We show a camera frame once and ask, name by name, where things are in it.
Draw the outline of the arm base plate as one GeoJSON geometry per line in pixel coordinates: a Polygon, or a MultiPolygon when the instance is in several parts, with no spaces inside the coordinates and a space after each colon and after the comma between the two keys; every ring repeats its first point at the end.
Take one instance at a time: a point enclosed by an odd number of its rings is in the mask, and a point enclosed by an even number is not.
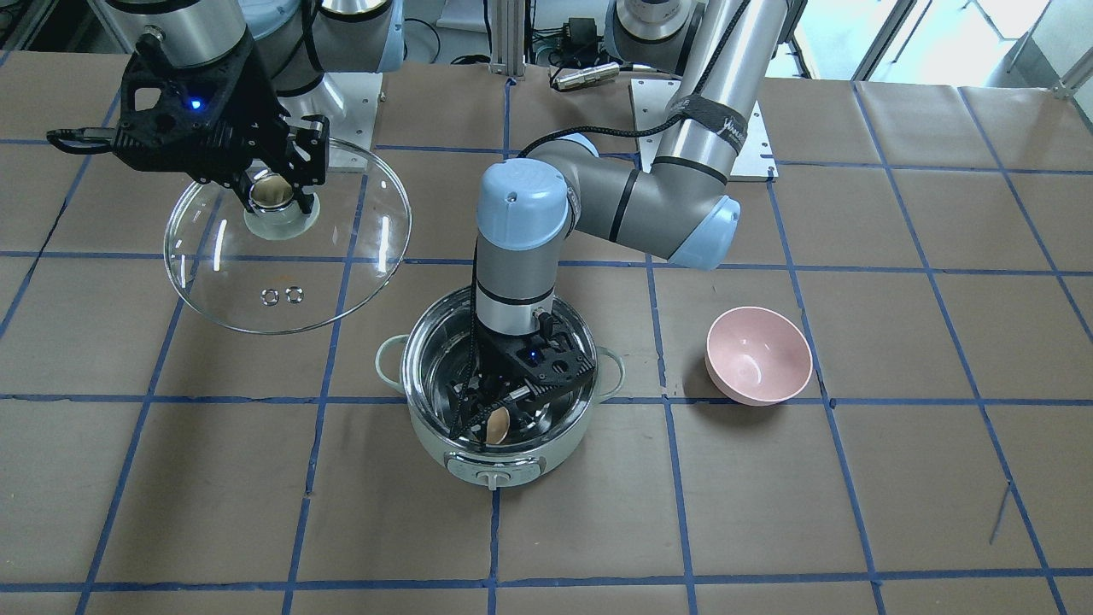
{"type": "MultiPolygon", "coordinates": [[[[651,129],[667,117],[667,106],[679,90],[678,80],[659,80],[651,78],[633,78],[631,80],[631,100],[634,111],[634,128],[636,130],[651,129]]],[[[772,149],[769,147],[768,130],[764,125],[763,114],[757,105],[748,113],[748,135],[740,152],[725,143],[721,138],[712,137],[705,129],[682,127],[679,137],[696,137],[696,143],[683,143],[682,140],[671,145],[661,145],[661,140],[669,133],[644,137],[639,140],[640,170],[651,172],[653,159],[656,157],[684,157],[710,165],[716,172],[724,172],[729,180],[734,182],[763,182],[777,178],[778,172],[772,149]]]]}
{"type": "Polygon", "coordinates": [[[280,100],[297,118],[324,115],[330,120],[331,137],[371,150],[380,104],[385,100],[383,75],[326,73],[308,92],[280,100]]]}

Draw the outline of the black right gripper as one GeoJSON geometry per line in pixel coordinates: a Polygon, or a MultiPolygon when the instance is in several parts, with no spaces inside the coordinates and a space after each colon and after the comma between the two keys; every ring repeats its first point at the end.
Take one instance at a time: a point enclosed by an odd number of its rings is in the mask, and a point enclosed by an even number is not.
{"type": "Polygon", "coordinates": [[[325,181],[329,121],[289,128],[249,34],[221,59],[176,67],[158,38],[144,34],[122,74],[120,123],[111,152],[138,172],[186,173],[199,184],[231,188],[252,213],[254,159],[295,187],[301,214],[312,215],[315,187],[325,181]]]}

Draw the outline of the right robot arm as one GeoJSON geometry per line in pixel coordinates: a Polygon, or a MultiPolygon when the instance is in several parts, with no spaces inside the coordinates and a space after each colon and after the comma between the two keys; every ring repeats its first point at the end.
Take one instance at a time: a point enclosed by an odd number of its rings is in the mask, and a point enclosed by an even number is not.
{"type": "Polygon", "coordinates": [[[387,73],[406,56],[400,1],[105,1],[132,51],[113,135],[74,139],[138,172],[184,173],[256,210],[254,162],[312,214],[332,106],[305,97],[331,73],[387,73]]]}

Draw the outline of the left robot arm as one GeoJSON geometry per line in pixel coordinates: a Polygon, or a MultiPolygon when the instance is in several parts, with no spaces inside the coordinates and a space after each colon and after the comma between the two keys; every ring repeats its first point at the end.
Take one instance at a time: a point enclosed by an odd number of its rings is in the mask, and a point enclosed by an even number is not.
{"type": "Polygon", "coordinates": [[[573,127],[492,165],[477,199],[469,360],[448,386],[453,439],[487,441],[506,410],[515,427],[593,385],[597,353],[553,312],[559,260],[579,230],[671,264],[710,270],[733,241],[740,206],[726,192],[748,138],[788,1],[710,1],[665,120],[645,130],[573,127]],[[648,170],[600,156],[590,135],[660,135],[648,170]]]}

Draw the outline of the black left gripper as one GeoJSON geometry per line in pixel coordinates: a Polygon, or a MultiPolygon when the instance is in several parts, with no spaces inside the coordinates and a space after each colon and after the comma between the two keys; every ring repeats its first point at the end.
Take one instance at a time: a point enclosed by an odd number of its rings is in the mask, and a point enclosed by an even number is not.
{"type": "Polygon", "coordinates": [[[470,372],[450,382],[453,424],[449,439],[468,433],[484,441],[489,414],[507,407],[512,441],[526,441],[546,429],[546,405],[593,381],[596,363],[577,345],[559,316],[542,314],[538,330],[507,336],[471,318],[470,372]]]}

